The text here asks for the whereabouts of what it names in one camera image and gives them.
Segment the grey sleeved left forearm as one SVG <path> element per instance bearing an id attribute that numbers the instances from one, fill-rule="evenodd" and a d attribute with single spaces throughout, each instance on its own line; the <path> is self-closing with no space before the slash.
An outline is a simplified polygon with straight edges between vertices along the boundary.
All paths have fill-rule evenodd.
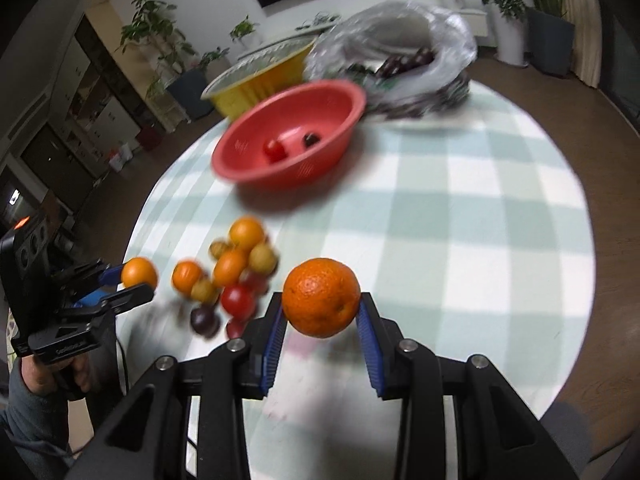
<path id="1" fill-rule="evenodd" d="M 1 429 L 35 479 L 63 479 L 73 465 L 66 455 L 70 437 L 67 400 L 56 389 L 46 396 L 31 393 L 20 365 L 17 359 L 10 375 L 9 404 L 1 411 Z"/>

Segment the person's left hand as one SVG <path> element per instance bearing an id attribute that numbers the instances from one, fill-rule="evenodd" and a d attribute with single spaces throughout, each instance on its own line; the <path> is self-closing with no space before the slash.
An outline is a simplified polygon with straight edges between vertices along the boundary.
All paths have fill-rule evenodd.
<path id="1" fill-rule="evenodd" d="M 46 396 L 54 391 L 54 374 L 66 368 L 73 371 L 73 380 L 82 392 L 88 392 L 92 388 L 89 357 L 86 354 L 52 365 L 43 364 L 36 356 L 25 356 L 21 358 L 20 367 L 25 386 L 36 396 Z"/>

